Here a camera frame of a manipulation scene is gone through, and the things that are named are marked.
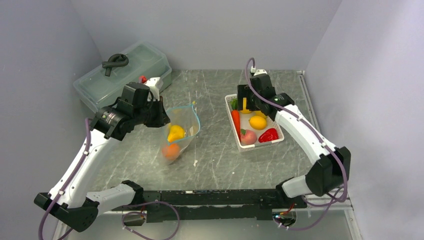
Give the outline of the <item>clear zip top bag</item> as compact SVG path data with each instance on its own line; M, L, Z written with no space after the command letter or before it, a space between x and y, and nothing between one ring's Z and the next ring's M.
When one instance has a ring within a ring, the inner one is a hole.
M200 131L196 102L166 110L170 123L162 128L160 157L164 164L176 161Z

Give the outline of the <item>orange toy orange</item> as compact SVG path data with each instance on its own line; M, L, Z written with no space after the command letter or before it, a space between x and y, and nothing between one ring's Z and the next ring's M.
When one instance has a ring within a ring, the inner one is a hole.
M162 156L168 161L176 160L180 155L181 148L178 144L172 143L170 145L165 145L161 149Z

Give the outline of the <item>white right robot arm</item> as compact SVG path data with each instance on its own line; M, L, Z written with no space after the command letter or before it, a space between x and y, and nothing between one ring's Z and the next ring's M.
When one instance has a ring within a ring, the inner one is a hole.
M336 187L347 187L351 153L326 139L304 117L286 93L276 93L271 78L263 69L245 71L246 84L237 87L240 109L261 111L285 129L306 153L311 169L304 175L287 179L277 186L276 203L289 207L295 197L326 195Z

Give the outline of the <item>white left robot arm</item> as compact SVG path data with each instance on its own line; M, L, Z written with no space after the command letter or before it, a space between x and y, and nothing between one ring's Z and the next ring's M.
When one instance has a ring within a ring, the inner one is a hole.
M40 192L34 199L46 215L83 232L98 215L121 206L137 210L143 205L143 188L130 180L103 191L89 189L112 150L135 126L161 128L170 122L161 86L158 77L127 83L113 104L102 107L86 122L86 139L65 174L50 191Z

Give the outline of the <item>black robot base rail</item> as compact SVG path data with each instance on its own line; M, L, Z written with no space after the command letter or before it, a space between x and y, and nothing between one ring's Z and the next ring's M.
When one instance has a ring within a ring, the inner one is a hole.
M277 189L146 190L148 223L173 220L271 220L279 212L305 209L300 196L286 198Z

